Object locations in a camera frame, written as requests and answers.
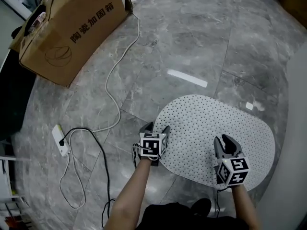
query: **black shoe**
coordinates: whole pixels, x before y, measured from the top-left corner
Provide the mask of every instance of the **black shoe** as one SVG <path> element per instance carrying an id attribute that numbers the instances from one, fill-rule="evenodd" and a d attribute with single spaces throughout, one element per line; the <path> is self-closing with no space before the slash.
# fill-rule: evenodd
<path id="1" fill-rule="evenodd" d="M 211 209 L 211 200 L 208 198 L 202 198 L 198 200 L 191 207 L 191 212 L 193 215 L 207 217 Z"/>

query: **black cable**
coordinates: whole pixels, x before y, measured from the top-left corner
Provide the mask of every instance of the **black cable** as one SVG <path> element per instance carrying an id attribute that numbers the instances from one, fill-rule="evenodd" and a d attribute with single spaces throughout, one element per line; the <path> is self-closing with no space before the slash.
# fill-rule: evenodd
<path id="1" fill-rule="evenodd" d="M 103 221 L 104 221 L 104 213 L 105 213 L 105 210 L 106 210 L 106 205 L 110 205 L 112 201 L 115 202 L 115 199 L 112 198 L 109 201 L 107 201 L 106 204 L 105 204 L 104 210 L 102 211 L 102 214 L 101 214 L 101 226 L 102 226 L 102 228 L 105 228 Z"/>
<path id="2" fill-rule="evenodd" d="M 107 217 L 109 218 L 109 217 L 110 217 L 110 202 L 111 202 L 112 200 L 114 200 L 114 199 L 110 199 L 110 198 L 111 198 L 111 197 L 110 197 L 110 175 L 109 175 L 109 170 L 108 170 L 108 168 L 107 168 L 106 153 L 105 153 L 103 147 L 101 146 L 99 140 L 96 138 L 95 134 L 94 134 L 90 129 L 88 129 L 88 128 L 84 128 L 84 127 L 72 128 L 70 131 L 68 131 L 68 132 L 66 133 L 66 135 L 64 136 L 64 138 L 63 138 L 62 140 L 59 141 L 59 144 L 60 144 L 60 146 L 64 146 L 64 139 L 66 138 L 66 136 L 67 136 L 70 132 L 72 132 L 73 130 L 76 130 L 76 129 L 78 129 L 78 130 L 86 130 L 86 131 L 90 132 L 91 135 L 94 137 L 95 141 L 97 142 L 98 146 L 100 147 L 100 149 L 101 149 L 101 151 L 102 151 L 102 154 L 103 154 L 103 156 L 104 156 L 105 169 L 106 169 L 106 176 L 107 176 L 107 190 L 106 190 L 106 191 L 107 191 L 107 199 L 108 199 L 108 202 L 105 204 L 105 208 L 106 208 L 106 205 L 108 205 L 108 206 L 107 206 Z"/>
<path id="3" fill-rule="evenodd" d="M 219 214 L 220 214 L 219 192 L 222 192 L 222 191 L 226 190 L 227 188 L 224 188 L 224 189 L 221 189 L 221 190 L 217 190 L 217 193 L 216 193 L 216 204 L 217 204 L 218 210 L 217 210 L 216 218 L 218 218 L 218 217 L 219 217 Z"/>
<path id="4" fill-rule="evenodd" d="M 134 144 L 132 145 L 132 152 L 133 152 L 133 155 L 132 155 L 132 157 L 133 157 L 133 164 L 134 164 L 134 167 L 136 168 L 136 151 L 135 151 L 135 147 L 138 147 L 138 148 L 143 148 L 143 149 L 147 149 L 147 148 L 144 148 L 144 147 L 140 146 L 138 143 L 134 143 Z"/>

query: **person's forearm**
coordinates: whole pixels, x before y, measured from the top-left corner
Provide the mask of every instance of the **person's forearm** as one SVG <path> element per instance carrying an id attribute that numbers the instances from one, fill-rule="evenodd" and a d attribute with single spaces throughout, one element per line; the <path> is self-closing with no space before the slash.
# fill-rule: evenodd
<path id="1" fill-rule="evenodd" d="M 107 229 L 115 229 L 114 221 L 121 219 L 125 223 L 121 229 L 135 229 L 140 216 L 141 204 L 144 198 L 146 184 L 149 176 L 151 160 L 141 159 L 132 177 L 117 197 L 110 219 L 106 224 Z"/>
<path id="2" fill-rule="evenodd" d="M 260 229 L 253 203 L 243 185 L 232 187 L 232 195 L 236 206 L 236 217 L 244 220 L 251 230 Z"/>

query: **white wall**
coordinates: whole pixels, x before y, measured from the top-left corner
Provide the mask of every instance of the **white wall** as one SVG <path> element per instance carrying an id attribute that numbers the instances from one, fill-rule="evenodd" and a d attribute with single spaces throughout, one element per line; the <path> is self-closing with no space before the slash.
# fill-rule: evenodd
<path id="1" fill-rule="evenodd" d="M 279 162 L 257 206 L 264 230 L 295 230 L 307 213 L 307 42 L 287 64 L 289 113 Z"/>
<path id="2" fill-rule="evenodd" d="M 23 23 L 24 21 L 13 10 L 0 1 L 0 65 L 9 51 L 13 30 Z"/>
<path id="3" fill-rule="evenodd" d="M 31 12 L 18 0 L 3 0 L 11 8 L 17 11 L 25 20 L 30 16 Z"/>

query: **white pegboard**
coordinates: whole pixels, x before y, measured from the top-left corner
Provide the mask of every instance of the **white pegboard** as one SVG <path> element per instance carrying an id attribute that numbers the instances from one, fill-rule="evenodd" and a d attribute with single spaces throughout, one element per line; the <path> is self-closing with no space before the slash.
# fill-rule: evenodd
<path id="1" fill-rule="evenodd" d="M 215 136 L 234 138 L 250 160 L 244 181 L 247 190 L 261 183 L 269 173 L 275 155 L 274 136 L 262 120 L 204 95 L 186 95 L 173 100 L 159 114 L 154 132 L 171 126 L 168 148 L 161 163 L 171 172 L 198 183 L 222 189 L 216 184 Z"/>

